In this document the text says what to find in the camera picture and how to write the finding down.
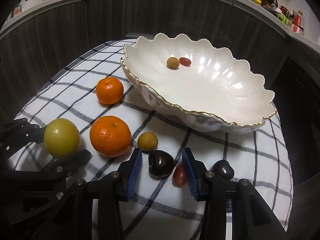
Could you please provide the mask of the red grape tomato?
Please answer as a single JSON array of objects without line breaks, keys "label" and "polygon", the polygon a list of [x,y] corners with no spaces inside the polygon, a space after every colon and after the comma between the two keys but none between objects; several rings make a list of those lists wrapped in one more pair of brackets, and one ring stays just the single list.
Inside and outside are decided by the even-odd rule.
[{"label": "red grape tomato", "polygon": [[175,186],[184,186],[187,183],[187,178],[182,163],[179,163],[175,168],[172,182]]}]

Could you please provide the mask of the large orange mandarin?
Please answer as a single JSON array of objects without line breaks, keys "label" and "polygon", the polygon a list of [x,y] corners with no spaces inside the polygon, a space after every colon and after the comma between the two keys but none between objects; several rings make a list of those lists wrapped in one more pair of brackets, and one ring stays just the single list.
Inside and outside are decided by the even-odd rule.
[{"label": "large orange mandarin", "polygon": [[102,116],[90,128],[89,138],[100,154],[114,158],[124,154],[131,145],[132,135],[127,124],[116,116]]}]

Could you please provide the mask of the tan longan in bowl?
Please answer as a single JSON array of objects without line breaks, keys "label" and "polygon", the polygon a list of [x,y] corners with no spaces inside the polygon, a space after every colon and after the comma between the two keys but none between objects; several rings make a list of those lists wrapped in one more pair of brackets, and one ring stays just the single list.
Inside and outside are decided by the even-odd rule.
[{"label": "tan longan in bowl", "polygon": [[179,59],[170,57],[167,59],[167,67],[171,69],[177,69],[180,65]]}]

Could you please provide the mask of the green container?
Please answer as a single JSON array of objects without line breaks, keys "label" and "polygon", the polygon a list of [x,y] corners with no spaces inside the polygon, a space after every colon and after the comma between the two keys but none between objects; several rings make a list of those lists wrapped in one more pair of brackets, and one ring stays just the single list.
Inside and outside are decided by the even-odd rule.
[{"label": "green container", "polygon": [[278,12],[276,11],[276,17],[284,24],[284,25],[287,25],[288,23],[288,19],[287,17],[282,13],[282,12]]}]

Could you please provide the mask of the dark purple plum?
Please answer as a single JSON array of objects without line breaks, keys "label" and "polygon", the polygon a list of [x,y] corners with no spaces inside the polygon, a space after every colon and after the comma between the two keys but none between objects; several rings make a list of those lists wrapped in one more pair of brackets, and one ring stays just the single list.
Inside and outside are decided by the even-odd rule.
[{"label": "dark purple plum", "polygon": [[217,161],[210,170],[225,180],[232,180],[234,178],[234,170],[227,160],[222,159]]},{"label": "dark purple plum", "polygon": [[149,153],[149,174],[155,178],[166,178],[169,176],[174,167],[173,157],[165,151],[154,150]]}]

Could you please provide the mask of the red-capped sauce bottle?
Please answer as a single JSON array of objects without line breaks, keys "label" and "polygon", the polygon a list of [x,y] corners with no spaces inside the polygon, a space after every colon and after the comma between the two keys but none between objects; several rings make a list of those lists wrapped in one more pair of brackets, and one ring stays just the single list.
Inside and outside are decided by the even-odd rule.
[{"label": "red-capped sauce bottle", "polygon": [[304,33],[304,28],[302,26],[302,17],[303,17],[302,11],[299,10],[298,12],[295,12],[292,26],[291,26],[291,30],[294,33],[299,33],[300,35],[303,35]]}]

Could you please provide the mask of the tan longan on cloth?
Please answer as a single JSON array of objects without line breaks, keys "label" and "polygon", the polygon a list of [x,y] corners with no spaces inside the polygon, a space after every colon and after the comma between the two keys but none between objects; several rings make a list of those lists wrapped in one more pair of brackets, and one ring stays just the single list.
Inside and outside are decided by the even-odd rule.
[{"label": "tan longan on cloth", "polygon": [[137,146],[143,151],[150,152],[157,148],[158,138],[152,132],[142,133],[137,141]]}]

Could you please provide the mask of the red grape in bowl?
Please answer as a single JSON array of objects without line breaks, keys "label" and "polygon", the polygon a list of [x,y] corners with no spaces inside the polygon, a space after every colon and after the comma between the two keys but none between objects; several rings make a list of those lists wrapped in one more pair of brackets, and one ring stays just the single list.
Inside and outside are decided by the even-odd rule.
[{"label": "red grape in bowl", "polygon": [[185,58],[185,57],[180,57],[178,59],[178,62],[179,62],[180,65],[183,65],[183,66],[186,66],[186,67],[189,67],[191,65],[191,61],[188,58]]}]

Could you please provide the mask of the yellow-green round citrus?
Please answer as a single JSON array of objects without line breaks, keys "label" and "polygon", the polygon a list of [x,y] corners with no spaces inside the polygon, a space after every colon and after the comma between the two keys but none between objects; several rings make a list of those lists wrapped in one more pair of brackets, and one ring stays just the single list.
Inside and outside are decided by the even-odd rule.
[{"label": "yellow-green round citrus", "polygon": [[56,159],[76,153],[81,145],[79,130],[65,118],[51,121],[46,126],[43,140],[48,153]]}]

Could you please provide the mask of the small orange mandarin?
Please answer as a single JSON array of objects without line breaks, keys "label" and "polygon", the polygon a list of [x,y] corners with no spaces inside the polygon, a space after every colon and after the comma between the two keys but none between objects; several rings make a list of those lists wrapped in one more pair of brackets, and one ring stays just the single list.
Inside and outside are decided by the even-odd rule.
[{"label": "small orange mandarin", "polygon": [[123,97],[124,87],[116,77],[106,77],[97,83],[95,94],[101,104],[112,105]]}]

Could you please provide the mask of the white scalloped gold-rimmed bowl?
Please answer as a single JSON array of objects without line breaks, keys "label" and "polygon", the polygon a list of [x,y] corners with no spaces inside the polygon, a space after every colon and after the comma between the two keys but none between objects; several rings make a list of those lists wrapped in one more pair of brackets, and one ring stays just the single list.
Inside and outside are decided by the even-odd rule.
[{"label": "white scalloped gold-rimmed bowl", "polygon": [[[274,92],[265,79],[251,72],[249,62],[215,48],[205,38],[174,38],[163,33],[124,45],[121,66],[146,103],[159,113],[180,118],[199,132],[246,134],[277,113]],[[189,67],[167,67],[167,59],[188,58]]]}]

